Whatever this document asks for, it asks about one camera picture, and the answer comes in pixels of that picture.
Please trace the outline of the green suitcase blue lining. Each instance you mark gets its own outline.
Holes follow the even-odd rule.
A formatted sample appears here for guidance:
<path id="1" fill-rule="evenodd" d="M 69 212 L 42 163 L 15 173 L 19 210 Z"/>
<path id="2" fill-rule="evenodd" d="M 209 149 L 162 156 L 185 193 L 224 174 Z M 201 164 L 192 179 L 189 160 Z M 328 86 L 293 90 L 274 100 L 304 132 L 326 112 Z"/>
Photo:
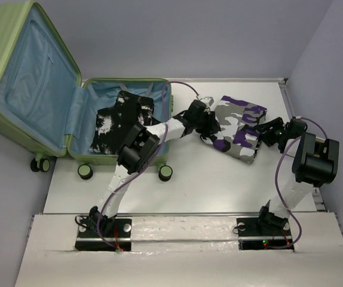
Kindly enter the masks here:
<path id="1" fill-rule="evenodd" d="M 154 100 L 154 117 L 173 111 L 162 78 L 90 78 L 81 72 L 43 8 L 33 1 L 0 5 L 0 134 L 37 160 L 69 155 L 79 163 L 113 165 L 115 155 L 90 152 L 98 110 L 118 93 Z"/>

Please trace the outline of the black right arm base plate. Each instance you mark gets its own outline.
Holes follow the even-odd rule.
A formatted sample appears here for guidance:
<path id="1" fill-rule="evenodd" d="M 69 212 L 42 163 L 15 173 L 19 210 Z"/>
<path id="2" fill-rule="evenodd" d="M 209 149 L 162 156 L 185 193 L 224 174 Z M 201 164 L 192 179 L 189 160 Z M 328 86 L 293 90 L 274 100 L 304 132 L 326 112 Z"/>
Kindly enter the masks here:
<path id="1" fill-rule="evenodd" d="M 261 225 L 257 217 L 239 217 L 232 232 L 238 236 L 241 251 L 294 250 L 291 230 Z"/>

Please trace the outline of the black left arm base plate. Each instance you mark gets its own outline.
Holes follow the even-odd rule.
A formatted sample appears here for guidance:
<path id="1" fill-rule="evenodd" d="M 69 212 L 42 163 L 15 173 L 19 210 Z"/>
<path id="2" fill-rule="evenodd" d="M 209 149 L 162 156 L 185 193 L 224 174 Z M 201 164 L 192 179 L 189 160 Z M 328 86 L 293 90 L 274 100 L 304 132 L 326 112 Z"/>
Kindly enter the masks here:
<path id="1" fill-rule="evenodd" d="M 118 218 L 112 228 L 104 235 L 105 243 L 98 235 L 95 225 L 87 216 L 77 215 L 75 223 L 78 231 L 75 249 L 89 252 L 125 252 L 131 251 L 131 224 L 130 218 Z"/>

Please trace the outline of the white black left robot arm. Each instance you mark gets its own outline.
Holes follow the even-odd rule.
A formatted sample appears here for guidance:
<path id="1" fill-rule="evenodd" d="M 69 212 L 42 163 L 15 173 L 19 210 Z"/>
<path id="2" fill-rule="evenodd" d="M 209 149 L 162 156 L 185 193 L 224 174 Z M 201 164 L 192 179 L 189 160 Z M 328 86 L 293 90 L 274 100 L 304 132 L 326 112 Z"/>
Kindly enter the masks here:
<path id="1" fill-rule="evenodd" d="M 89 211 L 88 220 L 93 231 L 106 236 L 112 231 L 114 219 L 124 194 L 136 179 L 153 162 L 163 145 L 191 134 L 215 132 L 212 97 L 195 99 L 185 111 L 154 126 L 135 124 L 129 131 L 118 153 L 114 175 L 98 205 Z"/>

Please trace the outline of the purple camouflage garment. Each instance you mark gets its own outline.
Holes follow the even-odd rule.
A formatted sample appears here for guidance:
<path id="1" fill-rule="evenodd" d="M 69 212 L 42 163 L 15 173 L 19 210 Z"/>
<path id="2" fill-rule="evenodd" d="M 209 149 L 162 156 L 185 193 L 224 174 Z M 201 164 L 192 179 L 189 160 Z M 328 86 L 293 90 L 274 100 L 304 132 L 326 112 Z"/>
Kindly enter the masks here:
<path id="1" fill-rule="evenodd" d="M 255 126 L 263 124 L 268 109 L 245 100 L 222 96 L 215 106 L 216 131 L 200 139 L 217 151 L 252 164 L 261 144 Z"/>

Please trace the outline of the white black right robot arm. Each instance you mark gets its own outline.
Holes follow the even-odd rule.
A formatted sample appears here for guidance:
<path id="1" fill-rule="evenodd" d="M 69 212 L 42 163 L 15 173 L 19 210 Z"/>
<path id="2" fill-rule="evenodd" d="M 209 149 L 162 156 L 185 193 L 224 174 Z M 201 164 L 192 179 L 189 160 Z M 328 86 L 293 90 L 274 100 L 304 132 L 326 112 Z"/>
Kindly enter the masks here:
<path id="1" fill-rule="evenodd" d="M 328 138 L 325 130 L 306 117 L 292 117 L 288 123 L 278 117 L 254 129 L 268 146 L 278 145 L 281 158 L 275 170 L 274 183 L 278 195 L 261 207 L 255 227 L 261 234 L 284 228 L 292 209 L 315 188 L 330 184 L 336 178 L 339 161 L 339 141 Z M 278 174 L 284 157 L 298 143 L 292 164 L 292 177 L 280 189 Z"/>

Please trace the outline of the black white tie-dye garment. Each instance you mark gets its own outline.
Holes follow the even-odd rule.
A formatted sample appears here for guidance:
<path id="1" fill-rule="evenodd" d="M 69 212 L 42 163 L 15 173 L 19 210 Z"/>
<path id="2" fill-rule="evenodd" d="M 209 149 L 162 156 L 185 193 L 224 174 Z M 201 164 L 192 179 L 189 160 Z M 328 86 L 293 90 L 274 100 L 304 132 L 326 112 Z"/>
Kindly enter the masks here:
<path id="1" fill-rule="evenodd" d="M 150 126 L 155 109 L 154 100 L 121 90 L 115 104 L 98 110 L 90 152 L 117 155 L 125 137 L 133 126 Z"/>

